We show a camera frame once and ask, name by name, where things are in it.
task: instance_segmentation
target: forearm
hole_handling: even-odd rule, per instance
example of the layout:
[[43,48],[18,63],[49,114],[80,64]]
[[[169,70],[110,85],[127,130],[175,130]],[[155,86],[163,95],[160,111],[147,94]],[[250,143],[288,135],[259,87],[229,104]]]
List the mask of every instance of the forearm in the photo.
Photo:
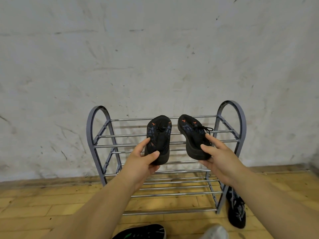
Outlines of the forearm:
[[247,169],[235,190],[275,239],[317,238],[319,215]]
[[109,239],[133,192],[133,187],[117,175],[45,238]]

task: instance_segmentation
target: sneaker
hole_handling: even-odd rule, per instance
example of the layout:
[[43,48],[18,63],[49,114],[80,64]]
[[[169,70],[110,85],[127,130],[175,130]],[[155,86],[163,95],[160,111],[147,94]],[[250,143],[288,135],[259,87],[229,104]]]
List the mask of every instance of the sneaker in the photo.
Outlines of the sneaker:
[[199,239],[229,239],[228,233],[221,225],[209,228]]
[[162,165],[168,161],[171,131],[172,122],[167,116],[155,117],[148,123],[146,137],[151,139],[145,147],[144,155],[159,151],[159,157],[152,165]]
[[128,228],[116,234],[113,239],[166,239],[166,231],[159,224]]
[[198,120],[185,114],[179,117],[177,127],[186,138],[186,152],[188,156],[196,160],[207,160],[211,157],[210,154],[205,153],[201,149],[200,145],[212,145],[205,137],[205,131],[210,134],[214,129],[203,126]]
[[232,187],[228,188],[226,198],[229,203],[228,220],[230,224],[243,229],[246,225],[245,202]]

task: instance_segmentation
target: rack shelf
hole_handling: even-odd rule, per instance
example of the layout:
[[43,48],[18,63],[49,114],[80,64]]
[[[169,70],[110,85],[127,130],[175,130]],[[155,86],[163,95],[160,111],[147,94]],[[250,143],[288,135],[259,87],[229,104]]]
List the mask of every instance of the rack shelf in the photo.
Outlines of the rack shelf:
[[[224,107],[226,105],[231,105],[236,110],[239,123],[240,123],[240,131],[237,132],[221,115]],[[105,115],[106,122],[102,126],[102,128],[99,130],[98,134],[94,137],[93,136],[93,121],[95,118],[95,115],[98,111],[102,111]],[[240,107],[240,105],[235,101],[224,101],[220,107],[218,108],[216,115],[207,115],[207,116],[193,116],[194,118],[216,118],[215,125],[214,125],[214,131],[211,132],[214,137],[217,136],[218,133],[231,133],[234,136],[234,139],[228,139],[228,140],[222,140],[225,143],[236,143],[236,147],[234,150],[234,153],[239,157],[239,154],[241,152],[241,148],[243,146],[245,137],[246,137],[246,119],[245,114]],[[178,119],[179,117],[170,117],[170,119]],[[122,166],[125,165],[125,163],[121,162],[120,154],[129,154],[131,153],[132,149],[130,151],[119,151],[119,148],[133,148],[137,145],[137,143],[117,143],[116,138],[130,138],[130,137],[144,137],[146,134],[114,134],[113,124],[115,122],[132,122],[132,121],[146,121],[146,120],[152,120],[153,118],[134,118],[134,119],[111,119],[108,111],[104,106],[96,106],[92,108],[90,111],[90,114],[87,119],[86,123],[86,138],[87,142],[95,163],[95,166],[98,170],[99,177],[101,179],[101,182],[103,185],[107,184],[107,179],[110,177],[116,176],[119,171],[122,169]],[[218,130],[219,124],[222,122],[227,130]],[[104,135],[104,132],[108,129],[109,135]],[[171,136],[173,135],[180,135],[180,132],[172,132]],[[100,139],[107,138],[112,140],[112,144],[107,145],[98,145],[98,142]],[[170,142],[170,146],[180,146],[185,145],[185,141],[172,141]],[[98,149],[100,148],[110,148],[110,152],[108,153],[108,157],[106,159],[106,162],[104,164],[101,163]],[[170,149],[170,151],[186,151],[185,148],[175,148]],[[110,165],[110,161],[112,157],[115,155],[117,168],[115,173],[107,173],[107,168]],[[171,166],[171,165],[181,165],[181,164],[196,164],[198,163],[197,160],[190,160],[190,161],[169,161],[165,165]],[[194,173],[195,177],[175,177],[176,174],[188,174],[188,173]],[[173,177],[156,177],[160,175],[169,175],[172,174]],[[213,185],[214,183],[218,184],[219,190],[214,190]],[[228,190],[228,186],[222,184],[216,177],[210,175],[210,171],[208,169],[167,169],[167,170],[161,170],[156,171],[154,175],[147,179],[144,183],[145,186],[152,186],[152,185],[159,185],[160,187],[143,187],[139,190],[139,192],[142,192],[142,194],[133,195],[133,198],[136,197],[165,197],[165,196],[192,196],[192,195],[212,195],[213,200],[215,202],[215,208],[190,208],[190,209],[180,209],[180,210],[151,210],[151,211],[128,211],[124,212],[123,215],[145,215],[145,214],[165,214],[165,213],[184,213],[184,212],[200,212],[200,211],[215,211],[216,213],[219,213],[221,210],[221,207],[225,203],[226,199],[226,192]],[[161,193],[162,190],[170,190],[170,189],[178,189],[178,190],[190,190],[193,189],[201,189],[198,192],[178,192],[178,193]]]

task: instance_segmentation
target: person's left arm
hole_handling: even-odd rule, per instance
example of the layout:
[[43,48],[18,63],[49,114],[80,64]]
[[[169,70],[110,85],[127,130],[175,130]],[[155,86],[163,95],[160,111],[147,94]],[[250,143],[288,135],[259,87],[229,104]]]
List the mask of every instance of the person's left arm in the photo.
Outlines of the person's left arm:
[[159,169],[159,166],[150,165],[158,158],[158,151],[141,157],[143,147],[149,140],[145,139],[138,144],[121,172],[43,239],[110,238],[132,194],[143,185],[147,177]]

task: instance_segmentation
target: white shoe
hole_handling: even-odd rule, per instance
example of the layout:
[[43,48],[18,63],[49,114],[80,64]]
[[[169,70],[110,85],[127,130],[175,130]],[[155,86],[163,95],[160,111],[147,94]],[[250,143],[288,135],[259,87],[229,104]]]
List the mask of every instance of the white shoe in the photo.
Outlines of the white shoe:
[[221,225],[209,228],[199,239],[229,239],[228,233]]

